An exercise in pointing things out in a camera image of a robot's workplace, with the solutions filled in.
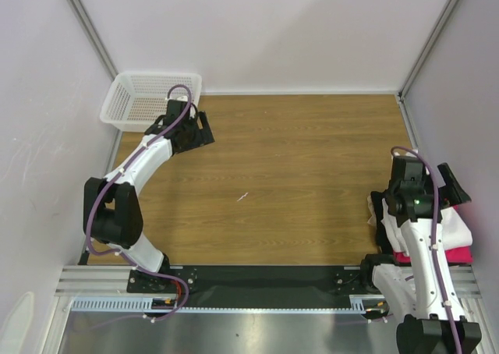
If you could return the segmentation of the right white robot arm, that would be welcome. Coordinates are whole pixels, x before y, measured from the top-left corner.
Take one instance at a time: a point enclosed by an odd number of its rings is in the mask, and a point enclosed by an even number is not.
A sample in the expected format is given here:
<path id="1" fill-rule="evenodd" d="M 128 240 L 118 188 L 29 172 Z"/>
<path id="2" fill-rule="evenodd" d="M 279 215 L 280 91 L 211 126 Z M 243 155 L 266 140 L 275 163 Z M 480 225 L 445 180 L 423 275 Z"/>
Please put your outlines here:
<path id="1" fill-rule="evenodd" d="M 465 315 L 444 251 L 443 213 L 471 198 L 448 164 L 437 168 L 443 186 L 419 153 L 393 154 L 384 192 L 384 226 L 400 229 L 414 282 L 387 254 L 369 254 L 361 263 L 361 288 L 380 292 L 398 322 L 400 353 L 471 353 L 482 339 L 479 324 Z"/>

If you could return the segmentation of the white t shirt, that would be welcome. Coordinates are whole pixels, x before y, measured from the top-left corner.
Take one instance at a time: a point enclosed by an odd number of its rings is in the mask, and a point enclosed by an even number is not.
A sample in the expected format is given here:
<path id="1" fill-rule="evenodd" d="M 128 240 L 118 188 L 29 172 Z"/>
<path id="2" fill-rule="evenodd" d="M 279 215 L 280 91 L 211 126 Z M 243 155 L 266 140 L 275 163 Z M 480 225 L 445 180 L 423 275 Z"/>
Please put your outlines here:
<path id="1" fill-rule="evenodd" d="M 408 255 L 408 248 L 405 239 L 402 236 L 402 231 L 397 227 L 396 218 L 388 214 L 388 206 L 385 199 L 381 200 L 383 207 L 383 218 L 381 224 L 385 227 L 385 232 L 389 243 L 396 253 L 404 253 Z M 459 216 L 456 209 L 449 207 L 442 210 L 443 226 L 443 246 L 445 250 L 453 250 L 456 248 L 472 245 L 472 233 L 466 223 Z"/>

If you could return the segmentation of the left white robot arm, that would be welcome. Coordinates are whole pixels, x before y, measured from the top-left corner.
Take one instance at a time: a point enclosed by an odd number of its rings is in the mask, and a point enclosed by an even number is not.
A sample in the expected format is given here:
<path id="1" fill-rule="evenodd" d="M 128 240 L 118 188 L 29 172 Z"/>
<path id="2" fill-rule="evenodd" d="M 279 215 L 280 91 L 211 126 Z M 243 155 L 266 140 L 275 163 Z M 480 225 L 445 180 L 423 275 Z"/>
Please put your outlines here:
<path id="1" fill-rule="evenodd" d="M 147 128 L 136 149 L 103 178 L 84 185 L 83 232 L 93 255 L 112 253 L 145 273 L 162 292 L 172 282 L 168 257 L 143 233 L 139 195 L 153 174 L 174 155 L 214 142 L 207 115 L 185 98 L 167 100 L 163 115 Z"/>

